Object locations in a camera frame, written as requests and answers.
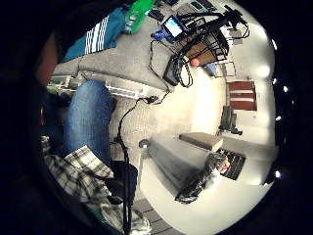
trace teal bag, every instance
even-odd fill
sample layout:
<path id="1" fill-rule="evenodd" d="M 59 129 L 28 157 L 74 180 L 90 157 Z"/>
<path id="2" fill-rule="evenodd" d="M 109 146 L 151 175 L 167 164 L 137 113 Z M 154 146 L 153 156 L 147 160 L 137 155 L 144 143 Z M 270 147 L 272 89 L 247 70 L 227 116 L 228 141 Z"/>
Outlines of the teal bag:
<path id="1" fill-rule="evenodd" d="M 68 48 L 63 62 L 116 47 L 116 39 L 125 28 L 126 11 L 116 8 Z"/>

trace power cord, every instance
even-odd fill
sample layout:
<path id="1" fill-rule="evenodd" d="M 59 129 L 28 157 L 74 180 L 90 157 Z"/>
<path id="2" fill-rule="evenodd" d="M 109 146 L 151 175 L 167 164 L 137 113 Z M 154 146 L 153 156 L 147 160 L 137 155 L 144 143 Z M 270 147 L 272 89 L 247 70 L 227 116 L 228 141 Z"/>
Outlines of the power cord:
<path id="1" fill-rule="evenodd" d="M 197 27 L 197 32 L 196 32 L 195 37 L 191 41 L 187 42 L 186 45 L 184 45 L 181 48 L 181 50 L 173 57 L 173 73 L 174 73 L 174 76 L 176 77 L 176 80 L 183 87 L 189 88 L 194 83 L 192 74 L 189 69 L 188 61 L 186 61 L 184 57 L 191 50 L 191 48 L 195 45 L 198 45 L 203 40 L 204 37 L 205 37 L 205 32 L 204 31 L 199 32 L 198 27 Z M 185 67 L 187 75 L 188 75 L 187 83 L 183 80 L 181 76 L 183 67 Z"/>
<path id="2" fill-rule="evenodd" d="M 248 29 L 248 26 L 247 26 L 246 24 L 245 24 L 245 26 L 246 26 L 246 31 L 245 31 L 245 33 L 244 33 L 242 36 L 240 36 L 240 37 L 226 37 L 226 38 L 225 38 L 225 41 L 232 41 L 232 40 L 235 40 L 235 39 L 243 39 L 243 38 L 249 37 L 249 29 Z M 207 50 L 209 50 L 210 47 L 214 47 L 214 46 L 216 46 L 216 45 L 218 45 L 218 44 L 219 44 L 218 41 L 214 41 L 214 42 L 212 42 L 212 43 L 206 45 L 206 48 L 202 49 L 202 50 L 199 51 L 197 54 L 198 54 L 198 55 L 201 55 L 201 54 L 203 54 L 204 52 L 206 52 Z"/>
<path id="3" fill-rule="evenodd" d="M 160 104 L 161 102 L 157 102 L 158 96 L 150 96 L 147 98 L 139 98 L 136 100 L 135 105 L 130 108 L 121 118 L 118 124 L 118 131 L 117 131 L 117 136 L 114 138 L 114 142 L 112 143 L 118 143 L 123 151 L 124 155 L 124 161 L 125 161 L 125 177 L 123 179 L 123 230 L 125 234 L 130 233 L 131 229 L 131 219 L 132 219 L 132 214 L 131 214 L 131 202 L 130 202 L 130 197 L 129 197 L 129 189 L 130 189 L 130 162 L 129 162 L 129 156 L 128 156 L 128 148 L 126 147 L 122 137 L 121 137 L 121 128 L 123 121 L 127 115 L 129 115 L 132 111 L 134 111 L 140 101 L 144 101 L 146 104 L 153 104 L 157 105 Z"/>
<path id="4" fill-rule="evenodd" d="M 153 68 L 154 44 L 155 43 L 159 43 L 160 45 L 164 46 L 165 48 L 167 48 L 169 51 L 171 51 L 173 53 L 173 55 L 174 55 L 174 57 L 173 57 L 173 63 L 174 63 L 173 64 L 173 73 L 175 74 L 176 79 L 179 81 L 179 83 L 183 87 L 187 87 L 187 88 L 190 87 L 193 84 L 193 78 L 192 78 L 192 75 L 191 75 L 190 70 L 189 70 L 188 62 L 184 59 L 184 54 L 185 54 L 185 53 L 183 53 L 184 51 L 181 50 L 180 52 L 177 52 L 175 48 L 172 48 L 172 47 L 164 44 L 162 41 L 152 40 L 150 43 L 149 68 L 153 72 L 153 74 L 164 83 L 164 85 L 166 86 L 166 89 L 167 89 L 164 96 L 160 100 L 160 102 L 157 103 L 157 104 L 160 104 L 165 99 L 165 97 L 168 95 L 168 93 L 170 92 L 170 89 L 169 89 L 167 83 L 163 80 L 162 76 L 157 74 Z M 183 67 L 186 68 L 186 71 L 188 74 L 188 83 L 185 83 L 183 78 L 181 77 L 181 71 L 182 71 Z"/>

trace brown door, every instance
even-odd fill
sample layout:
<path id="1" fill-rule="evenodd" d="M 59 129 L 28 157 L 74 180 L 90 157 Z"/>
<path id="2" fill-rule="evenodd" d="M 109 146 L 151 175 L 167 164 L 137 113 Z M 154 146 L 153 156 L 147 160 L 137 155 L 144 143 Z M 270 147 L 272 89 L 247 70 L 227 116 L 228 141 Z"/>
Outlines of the brown door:
<path id="1" fill-rule="evenodd" d="M 234 110 L 256 111 L 256 95 L 253 81 L 228 82 L 230 105 Z"/>

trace white wall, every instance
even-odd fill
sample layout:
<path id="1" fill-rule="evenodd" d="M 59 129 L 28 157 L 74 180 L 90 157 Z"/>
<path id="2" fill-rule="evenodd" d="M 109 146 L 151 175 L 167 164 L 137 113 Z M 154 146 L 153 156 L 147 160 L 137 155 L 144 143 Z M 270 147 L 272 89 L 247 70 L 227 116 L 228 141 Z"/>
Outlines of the white wall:
<path id="1" fill-rule="evenodd" d="M 276 160 L 278 152 L 278 147 L 258 145 L 228 137 L 223 137 L 223 148 L 239 154 L 249 155 L 249 158 L 253 160 L 266 162 Z"/>
<path id="2" fill-rule="evenodd" d="M 256 144 L 275 146 L 275 98 L 272 86 L 272 75 L 275 66 L 274 47 L 262 25 L 245 9 L 234 1 L 211 1 L 218 4 L 219 11 L 225 11 L 222 6 L 229 5 L 239 10 L 247 21 L 250 36 L 243 39 L 243 44 L 234 45 L 230 49 L 235 63 L 237 76 L 228 77 L 228 81 L 254 81 L 257 111 L 235 111 L 237 128 L 242 136 L 225 133 L 223 135 Z"/>

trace person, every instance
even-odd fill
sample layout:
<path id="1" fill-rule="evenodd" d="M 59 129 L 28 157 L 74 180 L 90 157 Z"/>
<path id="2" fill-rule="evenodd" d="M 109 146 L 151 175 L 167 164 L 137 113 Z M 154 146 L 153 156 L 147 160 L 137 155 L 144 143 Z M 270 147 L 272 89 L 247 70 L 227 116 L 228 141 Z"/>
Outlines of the person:
<path id="1" fill-rule="evenodd" d="M 45 137 L 43 139 L 49 140 L 49 154 L 58 156 L 53 164 L 68 159 L 69 156 L 74 156 L 78 150 L 85 147 L 86 153 L 79 156 L 79 158 L 83 159 L 84 156 L 92 154 L 94 160 L 97 158 L 102 162 L 98 167 L 102 167 L 110 173 L 107 175 L 108 179 L 104 179 L 105 182 L 99 180 L 99 182 L 96 181 L 96 184 L 109 185 L 112 194 L 121 199 L 122 180 L 125 174 L 124 162 L 112 161 L 110 153 L 109 124 L 115 106 L 115 99 L 102 82 L 86 81 L 74 93 L 68 107 L 64 127 L 62 127 L 58 121 L 58 108 L 67 103 L 67 100 L 50 93 L 46 94 L 44 100 L 42 136 Z M 59 180 L 55 171 L 59 170 L 59 167 L 68 167 L 68 165 L 54 168 L 53 164 L 50 163 L 51 159 L 47 158 L 47 155 L 45 160 L 54 176 Z M 138 171 L 133 165 L 130 169 L 130 192 L 131 201 L 133 201 Z"/>
<path id="2" fill-rule="evenodd" d="M 35 75 L 47 86 L 60 61 L 56 33 L 45 43 Z M 68 106 L 64 125 L 58 122 L 58 108 Z M 125 162 L 113 161 L 110 153 L 109 124 L 115 101 L 103 82 L 89 80 L 80 85 L 71 100 L 49 92 L 41 109 L 41 144 L 45 165 L 55 180 L 77 201 L 98 207 L 105 222 L 123 230 L 123 179 Z M 133 203 L 138 170 L 129 167 L 129 202 Z M 149 233 L 143 215 L 132 210 L 131 231 Z"/>

